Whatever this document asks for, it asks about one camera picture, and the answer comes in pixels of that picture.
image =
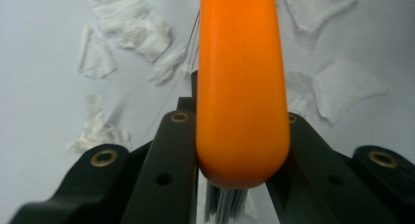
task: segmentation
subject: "white surface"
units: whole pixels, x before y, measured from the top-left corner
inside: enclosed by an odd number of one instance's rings
[[[172,27],[171,47],[186,44],[199,0],[147,1]],[[314,34],[297,33],[285,1],[278,2],[286,70],[312,75],[341,58],[392,89],[361,102],[335,125],[317,114],[309,114],[309,122],[347,156],[373,144],[415,162],[415,0],[359,0]],[[85,95],[103,95],[105,114],[117,112],[113,120],[131,133],[134,148],[154,137],[178,97],[190,96],[185,73],[154,86],[147,79],[152,65],[114,45],[115,72],[103,80],[79,75],[85,24],[97,26],[88,0],[0,0],[0,223],[23,203],[48,199],[78,159],[67,144],[82,132]],[[264,207],[257,208],[256,223],[272,223],[266,192],[258,193],[254,203]]]

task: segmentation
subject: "brush bristles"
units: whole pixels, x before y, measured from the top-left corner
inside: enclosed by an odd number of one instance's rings
[[[205,222],[212,217],[216,224],[227,224],[244,213],[248,190],[226,190],[207,183]]]

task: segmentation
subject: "crumpled tissue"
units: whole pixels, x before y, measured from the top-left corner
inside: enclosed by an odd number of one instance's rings
[[[89,95],[86,97],[88,115],[79,139],[69,145],[70,150],[84,153],[102,144],[117,144],[131,150],[130,136],[127,131],[121,131],[114,125],[106,123],[101,107],[102,96]]]
[[[103,39],[84,27],[78,58],[78,72],[92,79],[101,79],[116,70],[115,61]]]
[[[299,31],[312,33],[358,0],[286,0]]]
[[[356,64],[335,60],[312,77],[320,115],[336,123],[365,98],[386,94],[390,87]]]
[[[311,78],[293,71],[289,71],[285,78],[289,111],[306,116],[313,98]]]
[[[99,26],[104,33],[117,31],[125,21],[147,12],[145,0],[90,0]]]
[[[186,47],[183,45],[177,46],[157,64],[153,73],[150,75],[150,80],[156,85],[160,85],[167,81],[174,73],[176,67],[183,63],[186,55]]]
[[[121,23],[117,30],[121,48],[133,48],[147,60],[154,61],[170,45],[170,27],[154,12],[145,19],[131,19]]]

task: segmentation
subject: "metal wire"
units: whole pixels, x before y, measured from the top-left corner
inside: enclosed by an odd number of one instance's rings
[[[247,196],[248,190],[220,189],[207,183],[205,222],[214,219],[216,224],[228,224],[238,220],[244,214]]]
[[[193,23],[192,32],[190,33],[190,37],[186,46],[186,59],[183,61],[183,64],[187,62],[187,72],[191,72],[195,69],[195,63],[199,55],[199,23],[200,11],[198,11],[198,14],[196,15],[195,22]]]

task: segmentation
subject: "orange object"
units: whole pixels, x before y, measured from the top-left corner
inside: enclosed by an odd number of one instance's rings
[[[255,187],[290,148],[275,0],[202,0],[197,152],[224,189]]]

